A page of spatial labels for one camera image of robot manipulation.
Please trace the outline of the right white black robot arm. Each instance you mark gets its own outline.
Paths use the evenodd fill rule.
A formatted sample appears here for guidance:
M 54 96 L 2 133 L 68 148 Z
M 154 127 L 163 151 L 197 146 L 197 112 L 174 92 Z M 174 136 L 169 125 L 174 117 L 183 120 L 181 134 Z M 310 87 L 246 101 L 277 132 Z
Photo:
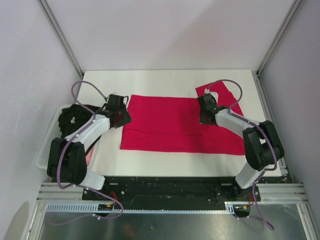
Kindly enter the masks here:
M 197 98 L 199 104 L 199 121 L 203 125 L 223 128 L 236 134 L 243 140 L 246 163 L 241 171 L 228 181 L 216 179 L 213 182 L 218 189 L 226 188 L 237 201 L 242 201 L 255 188 L 262 176 L 278 167 L 278 160 L 284 157 L 285 151 L 275 125 L 248 119 L 231 108 L 218 105 L 213 92 Z

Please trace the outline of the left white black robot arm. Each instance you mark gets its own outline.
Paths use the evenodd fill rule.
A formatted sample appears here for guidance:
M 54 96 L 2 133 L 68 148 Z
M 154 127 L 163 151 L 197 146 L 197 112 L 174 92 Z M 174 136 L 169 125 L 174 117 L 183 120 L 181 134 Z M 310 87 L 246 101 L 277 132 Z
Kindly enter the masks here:
M 128 96 L 110 94 L 102 106 L 72 104 L 64 108 L 58 117 L 62 135 L 50 144 L 47 175 L 60 183 L 91 188 L 98 199 L 107 199 L 111 188 L 104 176 L 89 170 L 87 157 L 104 133 L 132 121 L 128 101 Z

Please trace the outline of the red t shirt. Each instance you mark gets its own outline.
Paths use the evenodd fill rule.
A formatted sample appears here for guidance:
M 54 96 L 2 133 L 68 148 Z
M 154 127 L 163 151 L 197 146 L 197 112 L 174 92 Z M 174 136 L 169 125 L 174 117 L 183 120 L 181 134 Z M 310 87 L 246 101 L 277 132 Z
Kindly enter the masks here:
M 132 95 L 132 121 L 122 129 L 121 150 L 243 156 L 244 142 L 219 126 L 200 123 L 196 98 Z

